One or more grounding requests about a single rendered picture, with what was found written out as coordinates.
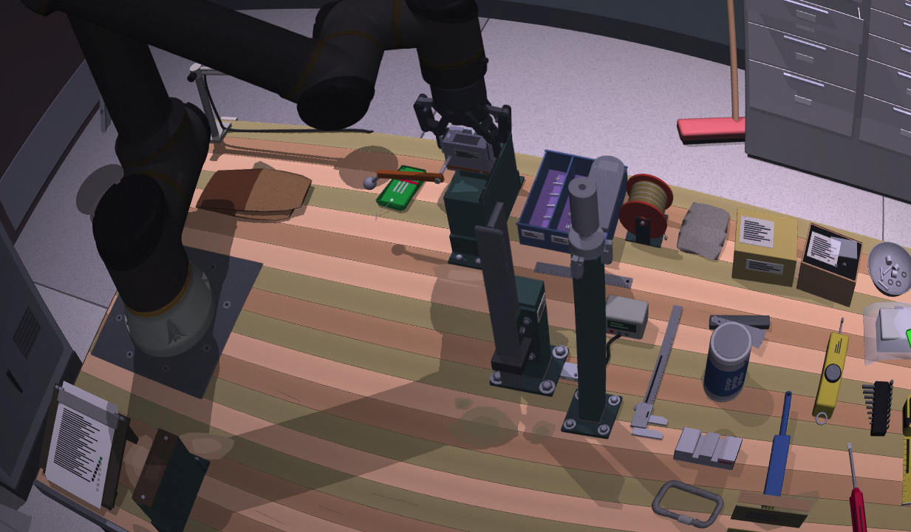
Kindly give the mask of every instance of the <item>gray electronic box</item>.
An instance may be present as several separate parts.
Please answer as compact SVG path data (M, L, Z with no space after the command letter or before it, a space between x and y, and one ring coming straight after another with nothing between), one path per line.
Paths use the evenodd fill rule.
M623 296L607 297L607 330L627 338L642 338L649 323L649 304Z

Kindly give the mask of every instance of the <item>red spool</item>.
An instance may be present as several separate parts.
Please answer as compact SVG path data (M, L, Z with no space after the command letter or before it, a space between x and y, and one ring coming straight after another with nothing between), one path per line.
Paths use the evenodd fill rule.
M642 186L644 194L640 199L633 199L633 186L638 183L648 183L651 186ZM645 192L653 191L658 199L649 197ZM665 209L672 206L672 189L666 185L662 179L648 173L638 173L630 177L627 182L627 194L629 201L623 203L620 208L620 223L635 235L635 217L648 219L651 223L649 228L649 238L657 239L665 234L667 221L665 218ZM661 201L661 196L665 196L665 201Z

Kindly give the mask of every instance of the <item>wooden table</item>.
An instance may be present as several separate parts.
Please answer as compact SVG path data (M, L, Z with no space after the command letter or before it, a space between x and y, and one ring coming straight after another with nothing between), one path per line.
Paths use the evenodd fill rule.
M264 264L205 398L92 355L77 380L133 417L139 447L163 428L211 460L186 530L671 532L682 525L650 508L669 480L724 497L712 530L768 530L729 514L740 492L763 489L787 390L794 394L793 445L784 494L816 500L802 529L850 530L851 442L870 529L911 530L911 506L900 506L898 412L911 393L911 361L864 366L861 310L884 300L866 257L852 307L792 287L739 282L730 276L733 238L716 262L675 250L692 202L732 216L738 203L676 188L662 249L627 243L617 229L618 261L607 270L635 281L631 290L607 286L607 293L648 301L649 326L644 339L613 348L607 386L624 405L610 438L578 437L560 432L575 383L561 381L552 398L489 385L494 344L482 273L446 263L445 186L425 184L409 209L374 219L380 191L365 191L364 178L400 164L435 171L442 161L434 141L240 135L213 151L199 188L212 171L265 164L306 175L313 190L285 222L189 214L186 245ZM509 222L513 263L517 275L546 283L552 343L576 357L570 280L533 272L537 262L566 264L569 255L516 242L514 222L539 164L517 158L528 179ZM800 253L807 226L800 222ZM732 222L730 236L734 230ZM864 253L877 243L848 236L864 243ZM911 292L902 300L911 302ZM684 313L654 411L669 425L659 429L662 441L633 437L632 406L644 396L672 305ZM751 356L745 390L715 403L701 383L708 317L736 313L769 314L772 325ZM827 339L843 317L850 336L844 383L836 413L820 427L813 398ZM888 380L895 381L890 433L870 437L861 383ZM743 438L733 471L672 459L685 426ZM120 508L104 518L145 530L147 518L130 501L133 482L121 474ZM712 509L678 491L663 505L698 519Z

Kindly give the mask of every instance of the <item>floor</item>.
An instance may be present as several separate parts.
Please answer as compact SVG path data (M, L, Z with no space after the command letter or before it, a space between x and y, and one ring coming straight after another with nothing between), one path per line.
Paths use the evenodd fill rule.
M247 14L311 33L316 10ZM482 20L490 58L489 100L508 104L520 154L544 149L586 157L615 155L630 173L652 173L670 185L812 219L911 248L911 205L826 179L748 158L741 143L683 146L682 117L730 114L728 67L681 54L584 33L512 21ZM185 80L191 61L154 50L169 94L201 104ZM745 101L745 73L739 73ZM223 117L301 124L296 108L277 95L235 78L212 78ZM356 125L387 134L419 136L412 102L429 93L414 50L383 58L367 116ZM74 350L83 357L115 288L94 246L90 212L120 178L114 166L115 128L103 134L100 115L81 135L30 217L16 249ZM19 502L0 492L0 502ZM93 531L37 489L20 506L32 530Z

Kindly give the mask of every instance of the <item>spool of wire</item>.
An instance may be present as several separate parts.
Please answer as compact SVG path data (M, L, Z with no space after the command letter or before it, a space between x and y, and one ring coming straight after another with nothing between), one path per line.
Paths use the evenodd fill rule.
M630 177L627 183L628 202L620 208L620 223L635 235L635 217L647 219L649 238L657 239L665 234L665 209L672 206L672 189L662 179L647 173Z

